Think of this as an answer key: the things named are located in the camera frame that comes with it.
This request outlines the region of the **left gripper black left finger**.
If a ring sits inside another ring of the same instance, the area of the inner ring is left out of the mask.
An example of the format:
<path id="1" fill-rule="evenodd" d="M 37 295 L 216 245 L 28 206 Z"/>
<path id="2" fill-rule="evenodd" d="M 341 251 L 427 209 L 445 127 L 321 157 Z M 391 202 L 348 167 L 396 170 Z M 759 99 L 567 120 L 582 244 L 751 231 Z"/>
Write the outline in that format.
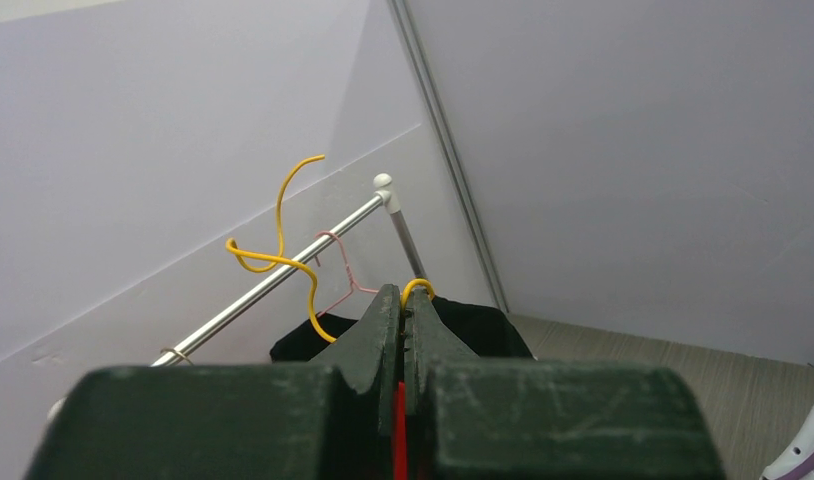
<path id="1" fill-rule="evenodd" d="M 400 292 L 307 362 L 117 366 L 85 375 L 30 479 L 398 479 Z"/>

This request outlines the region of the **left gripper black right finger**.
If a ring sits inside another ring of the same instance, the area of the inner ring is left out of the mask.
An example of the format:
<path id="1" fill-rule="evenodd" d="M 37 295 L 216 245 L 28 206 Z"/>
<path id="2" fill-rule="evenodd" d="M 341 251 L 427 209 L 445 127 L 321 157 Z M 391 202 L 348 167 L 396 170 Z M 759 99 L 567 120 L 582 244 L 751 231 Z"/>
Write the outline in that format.
<path id="1" fill-rule="evenodd" d="M 402 297 L 409 479 L 722 479 L 675 371 L 603 361 L 482 358 L 429 294 Z"/>

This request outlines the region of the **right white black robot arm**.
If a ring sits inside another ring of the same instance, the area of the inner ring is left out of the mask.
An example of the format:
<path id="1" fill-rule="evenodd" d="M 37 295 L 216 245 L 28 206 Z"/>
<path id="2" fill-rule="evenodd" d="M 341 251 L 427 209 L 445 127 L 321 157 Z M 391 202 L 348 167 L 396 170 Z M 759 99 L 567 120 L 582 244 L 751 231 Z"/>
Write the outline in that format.
<path id="1" fill-rule="evenodd" d="M 814 479 L 814 404 L 794 439 L 765 467 L 760 478 Z"/>

